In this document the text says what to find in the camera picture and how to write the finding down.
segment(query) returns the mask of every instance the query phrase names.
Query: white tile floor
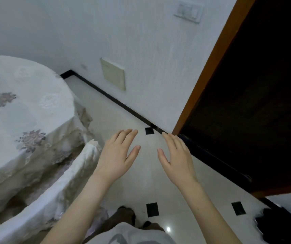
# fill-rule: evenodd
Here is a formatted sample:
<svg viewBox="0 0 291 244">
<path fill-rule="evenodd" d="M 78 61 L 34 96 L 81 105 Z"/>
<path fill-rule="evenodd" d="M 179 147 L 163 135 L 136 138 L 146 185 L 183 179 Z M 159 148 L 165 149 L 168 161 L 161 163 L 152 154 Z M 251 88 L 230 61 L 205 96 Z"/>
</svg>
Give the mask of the white tile floor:
<svg viewBox="0 0 291 244">
<path fill-rule="evenodd" d="M 141 146 L 137 159 L 131 169 L 112 185 L 101 205 L 109 212 L 115 212 L 121 205 L 131 207 L 138 224 L 149 220 L 157 222 L 164 229 L 170 227 L 169 234 L 177 243 L 205 243 L 184 198 L 159 163 L 157 148 L 162 148 L 169 159 L 168 148 L 161 134 L 155 131 L 146 135 L 145 127 L 148 126 L 145 123 L 78 78 L 72 76 L 66 82 L 92 116 L 89 128 L 101 146 L 118 130 L 139 130 L 131 146 L 131 149 L 135 145 Z M 265 243 L 255 228 L 253 218 L 266 206 L 197 158 L 193 157 L 193 161 L 198 180 L 243 244 Z M 231 206 L 236 201 L 243 204 L 245 215 L 236 216 Z M 154 202 L 158 203 L 159 216 L 148 218 L 146 204 Z"/>
</svg>

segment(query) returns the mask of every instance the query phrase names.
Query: floral bedspread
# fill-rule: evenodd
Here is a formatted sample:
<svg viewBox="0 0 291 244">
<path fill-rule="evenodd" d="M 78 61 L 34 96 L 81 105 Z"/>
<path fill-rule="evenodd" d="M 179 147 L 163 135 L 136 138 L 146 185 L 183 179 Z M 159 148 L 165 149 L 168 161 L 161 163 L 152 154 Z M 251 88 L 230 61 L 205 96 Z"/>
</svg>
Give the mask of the floral bedspread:
<svg viewBox="0 0 291 244">
<path fill-rule="evenodd" d="M 91 118 L 64 80 L 36 62 L 0 56 L 0 211 L 49 165 L 87 143 Z"/>
</svg>

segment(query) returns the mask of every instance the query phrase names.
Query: left hand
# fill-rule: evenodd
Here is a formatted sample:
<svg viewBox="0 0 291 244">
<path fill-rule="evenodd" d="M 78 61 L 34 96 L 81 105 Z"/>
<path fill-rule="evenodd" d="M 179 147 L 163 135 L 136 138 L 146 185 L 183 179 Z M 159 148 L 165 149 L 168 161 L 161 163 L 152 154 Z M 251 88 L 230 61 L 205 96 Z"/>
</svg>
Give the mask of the left hand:
<svg viewBox="0 0 291 244">
<path fill-rule="evenodd" d="M 123 176 L 132 166 L 141 149 L 141 146 L 137 145 L 127 156 L 128 149 L 137 134 L 137 130 L 121 130 L 107 140 L 93 175 L 102 177 L 109 184 Z"/>
</svg>

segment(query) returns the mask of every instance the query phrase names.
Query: right hand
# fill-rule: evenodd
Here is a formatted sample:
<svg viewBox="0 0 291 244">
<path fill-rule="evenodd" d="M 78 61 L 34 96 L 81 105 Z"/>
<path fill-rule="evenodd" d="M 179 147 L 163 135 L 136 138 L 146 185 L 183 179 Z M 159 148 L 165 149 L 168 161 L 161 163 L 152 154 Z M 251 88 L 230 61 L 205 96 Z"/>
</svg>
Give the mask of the right hand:
<svg viewBox="0 0 291 244">
<path fill-rule="evenodd" d="M 162 133 L 170 152 L 170 162 L 168 162 L 164 151 L 158 149 L 158 158 L 164 168 L 168 178 L 179 190 L 187 187 L 189 183 L 198 181 L 191 157 L 185 143 L 177 136 Z"/>
</svg>

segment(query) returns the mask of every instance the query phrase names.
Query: door frame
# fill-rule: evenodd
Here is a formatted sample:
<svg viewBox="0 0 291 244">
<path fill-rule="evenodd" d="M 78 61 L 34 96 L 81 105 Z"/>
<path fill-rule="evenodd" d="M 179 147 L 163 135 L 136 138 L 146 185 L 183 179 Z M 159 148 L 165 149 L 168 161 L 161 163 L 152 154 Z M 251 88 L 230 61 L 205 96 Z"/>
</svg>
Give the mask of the door frame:
<svg viewBox="0 0 291 244">
<path fill-rule="evenodd" d="M 178 135 L 180 133 L 188 117 L 192 114 L 192 111 L 198 103 L 205 86 L 208 84 L 209 80 L 219 66 L 254 2 L 255 0 L 236 1 L 227 22 L 202 70 L 202 73 L 200 74 L 200 77 L 196 82 L 194 89 L 176 123 L 176 126 L 172 132 L 173 135 Z"/>
</svg>

